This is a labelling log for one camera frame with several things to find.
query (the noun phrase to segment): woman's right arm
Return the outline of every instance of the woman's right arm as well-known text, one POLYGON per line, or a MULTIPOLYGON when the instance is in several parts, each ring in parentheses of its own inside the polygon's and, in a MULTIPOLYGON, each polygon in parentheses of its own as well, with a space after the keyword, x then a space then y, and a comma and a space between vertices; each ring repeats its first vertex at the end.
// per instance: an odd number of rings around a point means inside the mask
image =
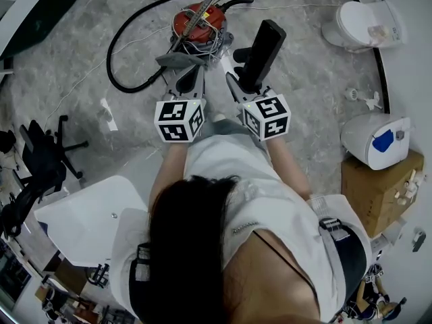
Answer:
POLYGON ((304 200, 309 200, 312 194, 309 181, 289 150, 284 138, 272 138, 266 143, 273 168, 281 180, 304 200))
POLYGON ((362 279, 360 282, 360 287, 358 287, 356 304, 360 312, 364 312, 368 307, 369 303, 363 298, 363 294, 365 292, 366 282, 362 279))

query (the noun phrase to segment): person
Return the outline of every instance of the person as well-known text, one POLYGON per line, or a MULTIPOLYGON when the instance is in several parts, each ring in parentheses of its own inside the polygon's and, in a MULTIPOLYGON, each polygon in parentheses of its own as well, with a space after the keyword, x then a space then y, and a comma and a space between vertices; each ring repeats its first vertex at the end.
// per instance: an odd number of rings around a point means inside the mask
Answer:
POLYGON ((390 302, 390 297, 381 282, 382 274, 382 268, 378 264, 369 268, 357 291, 347 301, 344 310, 348 316, 365 321, 392 321, 398 317, 406 299, 402 299, 400 303, 390 302))
POLYGON ((193 144, 169 145, 148 217, 128 227, 144 233, 117 248, 121 266, 111 260, 121 304, 143 323, 328 322, 345 290, 338 293, 314 203, 356 231, 361 253, 349 259, 364 263, 355 286, 371 261, 360 220, 344 196, 313 196, 283 136, 266 149, 208 107, 193 144))

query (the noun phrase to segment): toilet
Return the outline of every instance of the toilet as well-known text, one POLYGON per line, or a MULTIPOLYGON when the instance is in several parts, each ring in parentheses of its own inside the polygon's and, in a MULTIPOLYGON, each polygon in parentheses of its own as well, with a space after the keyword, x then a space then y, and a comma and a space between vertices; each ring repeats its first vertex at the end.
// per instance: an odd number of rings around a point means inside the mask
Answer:
POLYGON ((349 1, 323 25, 324 38, 347 50, 397 47, 406 42, 402 20, 389 1, 349 1))

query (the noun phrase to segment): woman's left arm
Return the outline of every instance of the woman's left arm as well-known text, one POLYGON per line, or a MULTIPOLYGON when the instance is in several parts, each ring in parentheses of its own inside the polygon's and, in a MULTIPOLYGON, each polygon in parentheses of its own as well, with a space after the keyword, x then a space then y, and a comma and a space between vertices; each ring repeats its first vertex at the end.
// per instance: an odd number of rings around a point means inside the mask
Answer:
POLYGON ((150 210, 159 193, 175 182, 183 180, 188 146, 188 143, 173 143, 169 145, 167 156, 162 162, 162 166, 150 192, 150 199, 148 201, 150 210))

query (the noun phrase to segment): white shirt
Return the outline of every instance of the white shirt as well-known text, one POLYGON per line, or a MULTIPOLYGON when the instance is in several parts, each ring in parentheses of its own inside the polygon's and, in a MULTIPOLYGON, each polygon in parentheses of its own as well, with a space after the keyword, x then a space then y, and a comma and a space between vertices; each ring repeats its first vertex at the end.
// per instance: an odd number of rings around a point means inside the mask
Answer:
MULTIPOLYGON (((240 177, 227 208, 223 266, 228 264, 254 230, 266 229, 273 232, 291 251, 312 281, 317 292, 321 320, 329 321, 339 310, 338 294, 331 264, 318 231, 319 219, 309 205, 281 181, 268 156, 257 148, 247 135, 216 135, 190 147, 185 178, 192 175, 215 179, 240 177)), ((366 251, 369 266, 369 238, 345 196, 326 196, 326 201, 332 217, 339 218, 362 232, 359 238, 366 251)), ((139 245, 144 241, 142 238, 135 243, 139 245)), ((125 274, 128 268, 124 263, 126 261, 130 265, 135 258, 136 246, 129 250, 123 248, 123 251, 123 255, 128 256, 116 257, 123 261, 123 265, 117 266, 114 260, 111 261, 110 279, 114 274, 118 274, 118 277, 115 276, 117 281, 114 281, 114 285, 111 282, 111 287, 121 287, 121 293, 128 294, 129 276, 125 274)), ((121 304, 128 305, 126 308, 133 313, 129 299, 121 304)))

